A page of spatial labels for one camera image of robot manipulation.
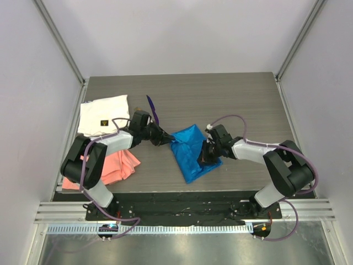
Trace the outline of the blue cloth napkin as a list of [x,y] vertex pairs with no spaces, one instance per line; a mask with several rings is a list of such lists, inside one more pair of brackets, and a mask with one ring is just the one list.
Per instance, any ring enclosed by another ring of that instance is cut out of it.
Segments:
[[192,183],[223,165],[220,158],[212,165],[202,165],[197,161],[206,138],[196,124],[172,133],[172,136],[174,140],[170,143],[170,148],[186,184]]

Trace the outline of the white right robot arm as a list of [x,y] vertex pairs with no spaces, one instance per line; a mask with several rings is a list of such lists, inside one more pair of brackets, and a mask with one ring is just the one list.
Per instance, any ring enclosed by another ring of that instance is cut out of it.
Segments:
[[262,218],[279,201],[305,193],[303,188],[317,179],[317,172],[293,141],[265,144],[245,137],[231,137],[223,125],[208,125],[198,163],[214,165],[219,157],[265,165],[271,182],[249,199],[248,215]]

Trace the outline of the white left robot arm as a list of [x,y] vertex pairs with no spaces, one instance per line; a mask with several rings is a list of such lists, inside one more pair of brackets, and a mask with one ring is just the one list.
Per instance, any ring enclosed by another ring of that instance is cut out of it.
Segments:
[[118,203],[101,180],[105,158],[118,151],[132,149],[141,141],[154,146],[171,143],[175,138],[165,132],[150,114],[143,110],[134,112],[131,119],[122,118],[127,124],[116,132],[97,137],[76,136],[60,168],[60,174],[79,185],[105,220],[117,216]]

